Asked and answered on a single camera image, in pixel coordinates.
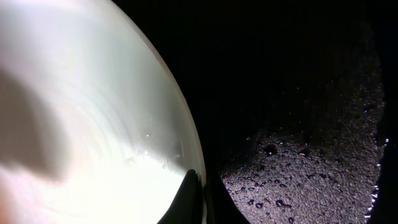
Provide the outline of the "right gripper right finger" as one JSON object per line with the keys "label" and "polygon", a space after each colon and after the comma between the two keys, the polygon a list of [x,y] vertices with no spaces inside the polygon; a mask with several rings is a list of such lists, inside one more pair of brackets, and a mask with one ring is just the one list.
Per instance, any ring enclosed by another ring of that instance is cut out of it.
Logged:
{"label": "right gripper right finger", "polygon": [[206,206],[209,224],[249,224],[235,206],[224,183],[217,174],[207,174]]}

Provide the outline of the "light blue plate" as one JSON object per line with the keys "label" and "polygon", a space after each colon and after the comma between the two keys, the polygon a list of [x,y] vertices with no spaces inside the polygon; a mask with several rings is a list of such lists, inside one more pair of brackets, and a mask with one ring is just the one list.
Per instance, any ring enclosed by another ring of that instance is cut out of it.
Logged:
{"label": "light blue plate", "polygon": [[2,223],[158,223],[190,169],[187,102],[115,3],[1,2]]}

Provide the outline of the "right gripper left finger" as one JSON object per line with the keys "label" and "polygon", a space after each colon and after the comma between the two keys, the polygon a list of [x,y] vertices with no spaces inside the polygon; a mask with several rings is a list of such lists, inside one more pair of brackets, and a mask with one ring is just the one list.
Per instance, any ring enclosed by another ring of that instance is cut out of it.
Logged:
{"label": "right gripper left finger", "polygon": [[173,199],[169,209],[158,224],[202,224],[203,189],[195,170],[190,169]]}

